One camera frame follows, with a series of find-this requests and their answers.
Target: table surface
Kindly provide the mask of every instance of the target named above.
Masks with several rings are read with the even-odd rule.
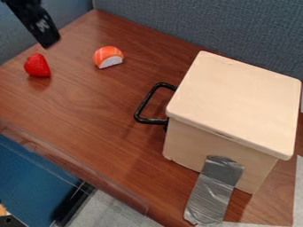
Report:
[[[147,215],[154,220],[190,226],[183,210],[198,173],[163,158],[163,128],[137,123],[133,114],[156,82],[178,85],[202,49],[97,10],[63,28],[61,35],[49,50],[35,45],[1,66],[0,116],[130,189],[148,202]],[[119,47],[126,58],[100,70],[91,57],[106,45]],[[46,56],[51,79],[24,72],[34,52]],[[160,90],[144,116],[163,117],[171,97]],[[295,152],[301,155],[302,136],[301,114]],[[235,190],[225,220],[291,225],[295,160],[296,155],[279,161],[253,196]],[[59,164],[89,179],[80,168]]]

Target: red strawberry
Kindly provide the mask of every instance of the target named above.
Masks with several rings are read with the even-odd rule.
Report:
[[[33,76],[51,76],[49,65],[40,53],[32,54],[24,64],[24,69]]]

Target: box side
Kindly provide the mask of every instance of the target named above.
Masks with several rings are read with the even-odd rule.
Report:
[[[186,168],[200,172],[208,155],[225,156],[245,166],[236,187],[255,193],[275,166],[275,156],[218,137],[170,119],[163,155]]]

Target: fabric wall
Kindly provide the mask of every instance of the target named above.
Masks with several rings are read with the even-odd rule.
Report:
[[[303,1],[95,0],[95,7],[303,79]]]
[[[58,28],[82,16],[92,8],[91,0],[42,0],[43,7]],[[23,52],[36,40],[21,22],[0,2],[0,64]]]

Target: black handle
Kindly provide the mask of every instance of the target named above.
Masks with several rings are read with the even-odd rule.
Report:
[[[138,121],[142,124],[156,124],[156,125],[167,126],[168,119],[142,118],[140,116],[141,112],[144,110],[148,101],[151,99],[152,95],[156,92],[156,90],[158,88],[166,88],[166,89],[170,89],[170,90],[173,90],[173,91],[176,91],[176,89],[177,89],[174,85],[171,85],[171,84],[166,83],[166,82],[158,82],[157,84],[155,84],[152,87],[152,89],[150,90],[150,92],[147,93],[146,97],[144,98],[144,100],[142,101],[142,103],[140,104],[138,109],[136,110],[135,115],[134,115],[136,121]]]

